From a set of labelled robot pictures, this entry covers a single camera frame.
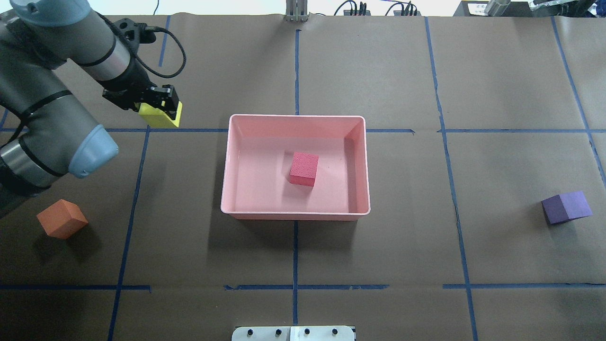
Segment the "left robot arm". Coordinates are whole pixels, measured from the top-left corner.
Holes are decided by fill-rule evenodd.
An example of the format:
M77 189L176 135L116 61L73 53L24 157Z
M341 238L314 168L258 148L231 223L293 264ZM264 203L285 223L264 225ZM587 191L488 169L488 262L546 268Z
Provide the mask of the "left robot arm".
M1 147L1 216L37 197L67 173L86 178L119 153L104 126L54 73L73 61L122 110L154 128L177 128L175 86L138 55L166 28L124 18L110 21L86 0L12 0L1 14L1 106L19 124Z

